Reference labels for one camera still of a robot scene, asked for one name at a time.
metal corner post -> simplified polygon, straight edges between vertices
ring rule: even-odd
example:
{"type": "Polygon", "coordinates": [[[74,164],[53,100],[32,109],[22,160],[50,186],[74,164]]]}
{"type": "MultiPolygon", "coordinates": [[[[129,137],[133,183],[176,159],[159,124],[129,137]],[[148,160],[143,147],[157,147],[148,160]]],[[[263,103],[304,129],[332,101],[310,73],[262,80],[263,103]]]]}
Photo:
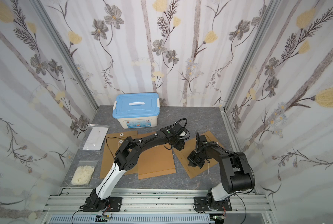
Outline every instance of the metal corner post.
{"type": "Polygon", "coordinates": [[[40,0],[30,0],[31,5],[33,6],[34,10],[36,11],[37,15],[41,19],[42,23],[44,24],[47,32],[49,33],[50,37],[52,38],[53,42],[56,44],[58,50],[62,54],[63,58],[66,60],[68,67],[74,73],[74,77],[78,81],[80,87],[82,88],[83,92],[85,93],[86,97],[88,98],[92,107],[97,110],[98,104],[92,94],[90,93],[86,83],[82,75],[80,74],[77,66],[74,64],[72,57],[70,56],[69,52],[67,51],[63,40],[58,35],[56,28],[54,27],[50,17],[48,16],[45,8],[43,7],[40,0]]]}

blue lid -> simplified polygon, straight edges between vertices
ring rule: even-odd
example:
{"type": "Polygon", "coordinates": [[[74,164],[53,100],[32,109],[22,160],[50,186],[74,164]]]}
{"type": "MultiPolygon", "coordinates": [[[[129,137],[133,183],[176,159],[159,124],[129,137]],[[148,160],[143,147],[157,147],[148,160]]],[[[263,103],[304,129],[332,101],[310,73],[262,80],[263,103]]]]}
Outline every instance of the blue lid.
{"type": "Polygon", "coordinates": [[[121,94],[117,96],[113,108],[114,118],[139,118],[157,116],[159,95],[154,92],[121,94]]]}

label on box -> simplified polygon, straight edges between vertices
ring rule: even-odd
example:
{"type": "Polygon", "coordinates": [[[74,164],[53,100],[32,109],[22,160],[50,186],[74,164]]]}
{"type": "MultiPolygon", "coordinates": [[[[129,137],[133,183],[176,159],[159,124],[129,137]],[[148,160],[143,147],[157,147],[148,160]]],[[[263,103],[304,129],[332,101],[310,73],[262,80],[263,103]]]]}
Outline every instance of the label on box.
{"type": "Polygon", "coordinates": [[[151,127],[150,119],[144,120],[127,120],[125,121],[128,128],[144,128],[144,127],[151,127]]]}

cardboard sheet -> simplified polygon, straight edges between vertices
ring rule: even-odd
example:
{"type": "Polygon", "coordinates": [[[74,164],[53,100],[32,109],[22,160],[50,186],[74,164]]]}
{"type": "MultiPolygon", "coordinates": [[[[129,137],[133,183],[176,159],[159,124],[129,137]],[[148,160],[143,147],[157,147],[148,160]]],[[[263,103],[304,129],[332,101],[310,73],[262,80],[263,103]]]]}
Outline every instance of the cardboard sheet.
{"type": "MultiPolygon", "coordinates": [[[[138,138],[144,138],[154,133],[139,134],[138,138]]],[[[138,173],[139,180],[176,173],[173,152],[167,150],[163,145],[144,151],[138,159],[138,173]]]]}
{"type": "MultiPolygon", "coordinates": [[[[206,132],[204,134],[200,134],[205,135],[206,139],[208,141],[216,141],[219,143],[219,141],[216,139],[216,137],[210,132],[206,132]]],[[[195,149],[195,145],[196,145],[196,138],[190,139],[189,141],[185,142],[185,146],[184,149],[181,151],[178,151],[176,149],[174,150],[175,155],[178,157],[178,159],[180,160],[180,162],[182,163],[182,166],[184,167],[184,169],[186,170],[187,174],[189,175],[190,179],[196,177],[197,175],[199,175],[200,173],[208,170],[208,168],[216,165],[218,162],[214,159],[209,159],[210,163],[209,164],[204,164],[203,168],[199,168],[198,166],[196,167],[191,167],[188,166],[189,164],[189,160],[187,159],[187,157],[189,156],[189,154],[191,153],[192,150],[195,149]]]]}
{"type": "MultiPolygon", "coordinates": [[[[126,137],[129,137],[129,136],[131,136],[132,138],[138,137],[138,131],[120,132],[120,133],[108,134],[108,135],[106,135],[106,138],[107,137],[118,137],[118,138],[125,139],[126,137]]],[[[118,139],[118,138],[108,138],[108,146],[114,156],[115,156],[116,151],[119,149],[119,146],[121,145],[121,143],[119,143],[120,139],[118,139]]],[[[104,152],[103,152],[103,159],[101,162],[101,173],[99,175],[100,179],[104,179],[106,177],[110,168],[112,167],[112,164],[113,164],[113,157],[110,154],[110,151],[109,151],[107,145],[105,144],[104,152]]],[[[138,164],[136,164],[136,166],[133,167],[133,169],[129,170],[124,175],[133,174],[133,173],[137,173],[137,172],[138,172],[138,164]]]]}

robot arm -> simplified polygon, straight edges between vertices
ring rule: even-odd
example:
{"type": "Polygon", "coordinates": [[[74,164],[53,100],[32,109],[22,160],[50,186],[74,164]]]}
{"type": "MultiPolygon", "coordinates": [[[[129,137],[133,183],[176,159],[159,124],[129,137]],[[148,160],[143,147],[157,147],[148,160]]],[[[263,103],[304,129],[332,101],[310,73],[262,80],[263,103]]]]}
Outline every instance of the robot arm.
{"type": "Polygon", "coordinates": [[[127,137],[115,153],[114,162],[110,171],[101,184],[93,189],[86,199],[85,204],[82,205],[80,209],[86,212],[105,209],[110,203],[108,198],[117,182],[124,173],[135,167],[139,155],[145,150],[166,143],[169,143],[177,150],[182,150],[185,145],[184,140],[189,138],[187,137],[187,129],[185,128],[186,124],[187,119],[183,118],[175,124],[162,128],[157,133],[150,136],[137,139],[127,137]],[[179,124],[181,120],[185,120],[184,126],[179,124]]]}
{"type": "Polygon", "coordinates": [[[220,164],[221,183],[209,190],[207,200],[209,208],[217,210],[222,201],[255,185],[254,173],[243,152],[225,150],[214,141],[196,132],[195,151],[187,157],[189,166],[202,168],[205,160],[214,158],[220,164]]]}

